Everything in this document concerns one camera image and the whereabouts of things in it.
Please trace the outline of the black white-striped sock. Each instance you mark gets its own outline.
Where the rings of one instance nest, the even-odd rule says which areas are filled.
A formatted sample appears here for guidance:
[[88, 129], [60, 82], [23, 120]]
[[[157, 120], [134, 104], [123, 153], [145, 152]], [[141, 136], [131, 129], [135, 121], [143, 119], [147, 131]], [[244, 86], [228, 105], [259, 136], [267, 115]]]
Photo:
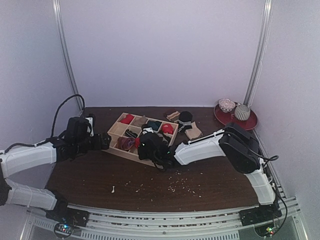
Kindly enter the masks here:
[[182, 111], [178, 118], [178, 132], [183, 133], [186, 130], [192, 129], [193, 115], [189, 111]]

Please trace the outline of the red round tray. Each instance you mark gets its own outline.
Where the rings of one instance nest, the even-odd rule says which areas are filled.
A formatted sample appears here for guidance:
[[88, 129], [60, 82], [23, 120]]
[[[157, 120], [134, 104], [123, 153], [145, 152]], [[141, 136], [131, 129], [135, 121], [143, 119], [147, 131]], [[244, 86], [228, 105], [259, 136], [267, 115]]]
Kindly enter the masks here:
[[248, 120], [245, 121], [238, 120], [235, 117], [234, 112], [234, 110], [232, 110], [231, 112], [223, 112], [218, 104], [214, 107], [213, 110], [215, 118], [223, 125], [226, 125], [228, 123], [236, 123], [246, 131], [253, 130], [258, 125], [258, 117], [253, 111], [250, 112]]

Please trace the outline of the maroon striped sock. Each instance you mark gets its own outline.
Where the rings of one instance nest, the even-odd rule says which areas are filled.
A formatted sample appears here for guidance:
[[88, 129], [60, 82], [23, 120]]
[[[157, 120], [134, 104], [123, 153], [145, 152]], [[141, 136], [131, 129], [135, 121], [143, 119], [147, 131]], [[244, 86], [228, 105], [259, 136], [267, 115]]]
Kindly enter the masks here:
[[163, 115], [170, 122], [177, 123], [180, 117], [180, 112], [175, 109], [169, 109]]

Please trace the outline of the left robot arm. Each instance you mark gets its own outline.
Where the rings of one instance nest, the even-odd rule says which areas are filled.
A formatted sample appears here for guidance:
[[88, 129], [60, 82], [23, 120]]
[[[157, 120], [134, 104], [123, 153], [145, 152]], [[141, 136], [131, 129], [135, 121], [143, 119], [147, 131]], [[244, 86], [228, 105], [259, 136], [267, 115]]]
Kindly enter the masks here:
[[0, 153], [0, 204], [13, 204], [52, 211], [61, 222], [72, 218], [68, 203], [58, 194], [13, 182], [10, 176], [34, 167], [74, 160], [89, 151], [107, 150], [111, 136], [94, 132], [95, 118], [71, 117], [66, 130], [35, 143], [14, 143]]

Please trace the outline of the aluminium frame post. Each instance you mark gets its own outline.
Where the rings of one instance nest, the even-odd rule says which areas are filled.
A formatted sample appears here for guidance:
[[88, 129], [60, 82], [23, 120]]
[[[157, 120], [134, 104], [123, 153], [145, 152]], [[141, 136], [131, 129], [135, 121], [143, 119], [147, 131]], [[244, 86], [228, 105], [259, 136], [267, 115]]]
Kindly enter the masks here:
[[71, 59], [70, 59], [68, 46], [67, 46], [67, 40], [66, 40], [62, 12], [61, 12], [61, 1], [60, 0], [53, 0], [52, 6], [53, 6], [53, 13], [54, 13], [55, 20], [56, 20], [58, 35], [59, 35], [59, 39], [60, 39], [63, 61], [64, 61], [68, 81], [70, 83], [71, 91], [74, 95], [79, 94], [79, 90], [78, 90], [76, 80], [74, 77], [74, 72], [72, 69]]
[[268, 38], [270, 34], [270, 25], [272, 20], [273, 1], [265, 0], [260, 27], [260, 34], [253, 62], [252, 71], [243, 103], [251, 107], [254, 101], [256, 90], [258, 87], [261, 71], [263, 68], [263, 57], [267, 49]]

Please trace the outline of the rolled beige sock in box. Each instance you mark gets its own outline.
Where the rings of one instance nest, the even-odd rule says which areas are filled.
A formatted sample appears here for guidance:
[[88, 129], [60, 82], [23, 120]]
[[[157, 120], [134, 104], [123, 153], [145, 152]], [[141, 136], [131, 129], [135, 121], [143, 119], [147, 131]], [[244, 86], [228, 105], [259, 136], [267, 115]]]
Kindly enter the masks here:
[[145, 115], [143, 115], [141, 117], [136, 117], [132, 125], [136, 127], [142, 127], [144, 124], [146, 124], [147, 121], [148, 118]]

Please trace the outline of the right aluminium frame post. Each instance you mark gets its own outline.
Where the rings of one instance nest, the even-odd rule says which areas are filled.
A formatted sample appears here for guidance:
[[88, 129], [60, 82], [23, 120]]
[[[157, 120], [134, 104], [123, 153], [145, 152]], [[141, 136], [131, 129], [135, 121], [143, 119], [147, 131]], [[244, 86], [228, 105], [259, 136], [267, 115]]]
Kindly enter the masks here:
[[256, 90], [258, 87], [261, 71], [263, 68], [263, 57], [267, 49], [268, 38], [270, 34], [270, 25], [272, 20], [273, 1], [265, 0], [260, 27], [260, 34], [253, 62], [252, 71], [243, 103], [251, 107], [254, 101]]

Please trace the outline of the rolled black striped sock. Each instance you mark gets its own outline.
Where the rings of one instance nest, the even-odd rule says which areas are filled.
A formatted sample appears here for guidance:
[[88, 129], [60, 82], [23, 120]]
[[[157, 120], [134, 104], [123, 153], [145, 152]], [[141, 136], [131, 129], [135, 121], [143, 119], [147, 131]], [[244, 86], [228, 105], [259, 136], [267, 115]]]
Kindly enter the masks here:
[[125, 131], [125, 135], [129, 138], [137, 138], [138, 137], [138, 134], [136, 132], [133, 132], [132, 130], [130, 129], [127, 129]]

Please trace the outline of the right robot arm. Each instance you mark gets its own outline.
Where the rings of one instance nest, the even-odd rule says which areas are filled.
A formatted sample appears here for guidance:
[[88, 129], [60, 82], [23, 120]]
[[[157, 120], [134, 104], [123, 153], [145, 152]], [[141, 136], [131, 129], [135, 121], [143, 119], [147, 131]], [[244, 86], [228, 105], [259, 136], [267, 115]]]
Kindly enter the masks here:
[[150, 160], [160, 171], [208, 158], [226, 157], [233, 168], [251, 183], [261, 205], [256, 210], [258, 219], [266, 221], [276, 212], [276, 189], [266, 167], [268, 162], [279, 157], [264, 157], [258, 140], [234, 122], [208, 136], [182, 142], [176, 147], [165, 144], [158, 134], [143, 130], [137, 151], [140, 160]]

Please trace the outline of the striped ceramic mug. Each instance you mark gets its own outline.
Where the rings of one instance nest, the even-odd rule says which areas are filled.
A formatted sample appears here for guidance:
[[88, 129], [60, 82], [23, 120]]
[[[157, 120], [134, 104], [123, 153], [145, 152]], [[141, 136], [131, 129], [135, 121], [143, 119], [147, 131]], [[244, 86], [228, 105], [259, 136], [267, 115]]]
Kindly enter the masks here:
[[251, 109], [245, 105], [238, 103], [236, 105], [234, 116], [239, 121], [247, 121], [250, 117]]

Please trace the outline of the left aluminium frame post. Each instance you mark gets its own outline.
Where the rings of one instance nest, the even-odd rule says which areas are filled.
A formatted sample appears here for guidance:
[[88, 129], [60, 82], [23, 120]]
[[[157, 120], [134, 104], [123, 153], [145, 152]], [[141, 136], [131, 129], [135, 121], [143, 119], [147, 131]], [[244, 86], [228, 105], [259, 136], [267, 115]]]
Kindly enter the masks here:
[[53, 6], [53, 13], [54, 13], [55, 20], [56, 20], [58, 35], [59, 35], [59, 39], [60, 39], [63, 61], [64, 61], [68, 81], [70, 83], [71, 91], [74, 95], [79, 94], [79, 90], [78, 90], [76, 80], [74, 77], [74, 72], [72, 69], [71, 59], [70, 59], [68, 46], [67, 46], [67, 40], [66, 40], [62, 12], [61, 12], [61, 1], [60, 0], [53, 0], [52, 6]]

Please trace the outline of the rolled red sock in box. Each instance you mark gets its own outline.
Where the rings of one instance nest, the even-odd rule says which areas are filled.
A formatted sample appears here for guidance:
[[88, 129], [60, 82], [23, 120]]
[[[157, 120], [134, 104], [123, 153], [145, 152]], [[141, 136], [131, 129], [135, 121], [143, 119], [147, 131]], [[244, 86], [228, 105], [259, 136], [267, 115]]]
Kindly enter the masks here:
[[120, 120], [122, 124], [129, 125], [135, 117], [131, 114], [127, 114], [123, 119]]

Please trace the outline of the rolled teal sock in box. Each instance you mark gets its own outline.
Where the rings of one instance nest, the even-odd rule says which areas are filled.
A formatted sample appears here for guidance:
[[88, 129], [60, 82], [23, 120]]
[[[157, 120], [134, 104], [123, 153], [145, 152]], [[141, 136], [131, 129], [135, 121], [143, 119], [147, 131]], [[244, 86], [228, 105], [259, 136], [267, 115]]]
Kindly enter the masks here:
[[161, 128], [162, 122], [158, 120], [149, 120], [147, 126], [152, 128], [153, 131], [158, 132]]

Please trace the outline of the beige green-toed sock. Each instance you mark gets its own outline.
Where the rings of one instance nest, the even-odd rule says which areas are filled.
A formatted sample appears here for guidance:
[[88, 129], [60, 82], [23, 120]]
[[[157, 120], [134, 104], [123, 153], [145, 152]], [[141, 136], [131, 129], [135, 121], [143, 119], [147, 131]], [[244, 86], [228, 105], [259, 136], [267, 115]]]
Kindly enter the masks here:
[[191, 141], [201, 138], [203, 135], [202, 131], [197, 127], [197, 124], [195, 121], [191, 123], [191, 128], [187, 129], [185, 131], [185, 134], [188, 137], [188, 139]]

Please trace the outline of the aluminium front rail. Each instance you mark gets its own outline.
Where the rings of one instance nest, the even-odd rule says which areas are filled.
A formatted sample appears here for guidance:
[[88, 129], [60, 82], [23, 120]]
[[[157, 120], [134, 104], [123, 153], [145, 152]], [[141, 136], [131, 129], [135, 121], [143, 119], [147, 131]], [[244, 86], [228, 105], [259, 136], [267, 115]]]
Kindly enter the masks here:
[[[287, 218], [278, 233], [264, 238], [258, 227], [273, 220], [244, 226], [237, 207], [193, 212], [139, 212], [85, 207], [70, 204], [76, 210], [89, 212], [87, 225], [76, 229], [66, 240], [311, 240], [303, 214], [295, 197], [285, 198]], [[40, 210], [27, 210], [18, 240], [59, 238], [54, 234], [55, 221]]]

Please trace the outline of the rolled red white sock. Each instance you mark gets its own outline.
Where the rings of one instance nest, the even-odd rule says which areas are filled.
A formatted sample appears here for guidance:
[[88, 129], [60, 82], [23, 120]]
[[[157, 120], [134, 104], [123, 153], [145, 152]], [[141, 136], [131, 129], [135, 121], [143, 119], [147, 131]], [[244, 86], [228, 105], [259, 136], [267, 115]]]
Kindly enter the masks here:
[[165, 123], [165, 124], [162, 125], [161, 131], [162, 131], [163, 133], [165, 133], [165, 134], [173, 135], [175, 129], [174, 129], [174, 127], [173, 127], [171, 124]]

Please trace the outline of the rolled purple orange sock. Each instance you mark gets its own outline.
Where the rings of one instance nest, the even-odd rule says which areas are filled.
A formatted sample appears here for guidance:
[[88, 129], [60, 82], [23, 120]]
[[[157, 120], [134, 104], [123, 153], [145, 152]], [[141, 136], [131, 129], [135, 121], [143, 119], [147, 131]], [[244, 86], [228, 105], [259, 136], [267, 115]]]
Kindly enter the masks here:
[[116, 147], [123, 151], [129, 151], [134, 145], [135, 145], [135, 138], [121, 136], [117, 140]]

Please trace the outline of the patterned ceramic bowl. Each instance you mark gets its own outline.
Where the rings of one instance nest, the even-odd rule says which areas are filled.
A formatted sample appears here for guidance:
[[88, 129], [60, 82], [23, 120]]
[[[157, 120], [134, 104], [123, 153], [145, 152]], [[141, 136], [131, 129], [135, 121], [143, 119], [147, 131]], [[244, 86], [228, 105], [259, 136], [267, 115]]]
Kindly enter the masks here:
[[221, 98], [218, 106], [224, 113], [229, 113], [236, 107], [236, 103], [228, 98]]

